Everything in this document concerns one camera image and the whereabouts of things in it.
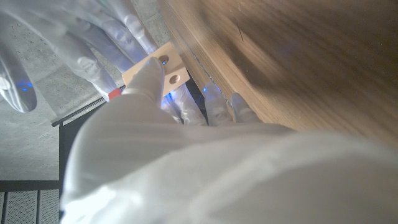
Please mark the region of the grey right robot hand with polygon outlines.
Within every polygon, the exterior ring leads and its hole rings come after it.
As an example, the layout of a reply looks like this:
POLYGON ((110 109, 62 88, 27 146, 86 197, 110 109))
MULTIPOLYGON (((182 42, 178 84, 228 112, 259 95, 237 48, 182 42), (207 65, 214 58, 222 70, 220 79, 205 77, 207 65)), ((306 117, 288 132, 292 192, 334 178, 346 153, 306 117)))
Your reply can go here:
POLYGON ((96 49, 124 73, 157 50, 131 1, 1 1, 1 96, 28 113, 37 97, 6 29, 20 22, 38 35, 69 69, 108 100, 117 88, 92 52, 96 49))

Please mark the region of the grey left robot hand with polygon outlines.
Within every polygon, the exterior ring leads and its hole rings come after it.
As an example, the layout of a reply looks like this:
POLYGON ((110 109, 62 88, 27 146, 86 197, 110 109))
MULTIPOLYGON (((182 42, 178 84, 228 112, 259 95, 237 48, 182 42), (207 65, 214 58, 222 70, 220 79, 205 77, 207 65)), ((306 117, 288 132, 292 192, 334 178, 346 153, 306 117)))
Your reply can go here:
POLYGON ((160 107, 150 58, 73 143, 62 223, 396 223, 397 150, 348 134, 263 123, 214 84, 208 117, 178 124, 160 107))

